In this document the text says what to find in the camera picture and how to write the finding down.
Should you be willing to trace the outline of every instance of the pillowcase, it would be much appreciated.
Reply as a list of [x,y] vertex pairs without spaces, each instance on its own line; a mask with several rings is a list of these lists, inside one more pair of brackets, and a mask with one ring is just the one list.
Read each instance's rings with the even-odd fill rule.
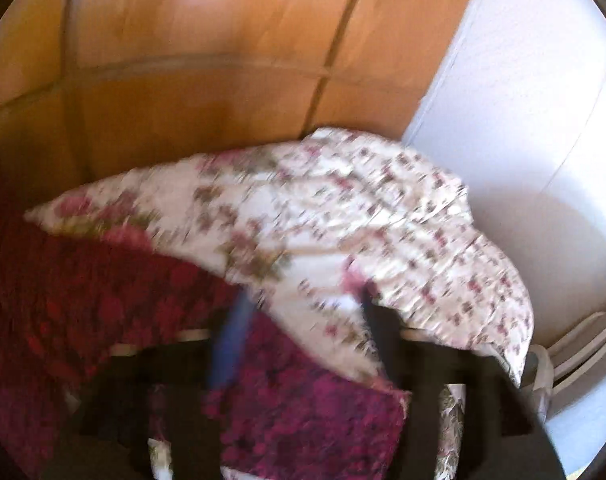
[[0,303],[52,377],[72,390],[115,344],[209,328],[239,287],[193,264],[26,222],[0,169]]
[[64,417],[60,388],[0,305],[0,478],[24,480],[16,466],[38,478]]

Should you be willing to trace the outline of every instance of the maroon fabric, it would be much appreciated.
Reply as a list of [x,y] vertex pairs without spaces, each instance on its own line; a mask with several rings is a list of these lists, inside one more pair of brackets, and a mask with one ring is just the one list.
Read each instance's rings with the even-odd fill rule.
[[77,388],[116,343],[204,328],[238,287],[187,262],[25,222],[0,171],[0,303],[53,377]]
[[321,368],[262,312],[235,381],[206,408],[223,465],[272,480],[381,479],[403,426],[397,399]]
[[[0,305],[0,444],[29,478],[37,478],[51,457],[64,412],[60,388]],[[0,449],[0,478],[10,478],[12,471]]]

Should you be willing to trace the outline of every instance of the wooden wall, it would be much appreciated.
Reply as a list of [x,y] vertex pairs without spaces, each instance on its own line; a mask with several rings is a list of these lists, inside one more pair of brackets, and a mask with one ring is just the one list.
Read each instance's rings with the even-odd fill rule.
[[336,124],[400,138],[468,0],[15,0],[0,152],[25,205]]

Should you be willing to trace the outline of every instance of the wooden panel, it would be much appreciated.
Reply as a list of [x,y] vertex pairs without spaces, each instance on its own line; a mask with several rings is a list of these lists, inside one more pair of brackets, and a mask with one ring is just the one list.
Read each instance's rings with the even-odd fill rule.
[[88,84],[81,95],[94,176],[296,139],[316,84],[285,70],[234,67]]
[[359,0],[334,67],[426,90],[468,0]]
[[322,64],[347,0],[80,0],[79,63],[241,54]]
[[58,91],[0,114],[1,162],[25,207],[83,184],[67,138]]
[[400,139],[422,96],[422,92],[416,90],[330,81],[313,118],[313,126],[342,126]]
[[0,21],[0,105],[60,76],[62,0],[14,0]]

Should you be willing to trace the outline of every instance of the cushion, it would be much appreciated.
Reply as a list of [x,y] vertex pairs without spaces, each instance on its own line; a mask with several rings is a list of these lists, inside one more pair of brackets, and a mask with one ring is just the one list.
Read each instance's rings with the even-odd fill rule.
[[0,169],[0,303],[71,389],[115,344],[152,346],[207,328],[238,290],[175,258],[43,232],[23,220]]

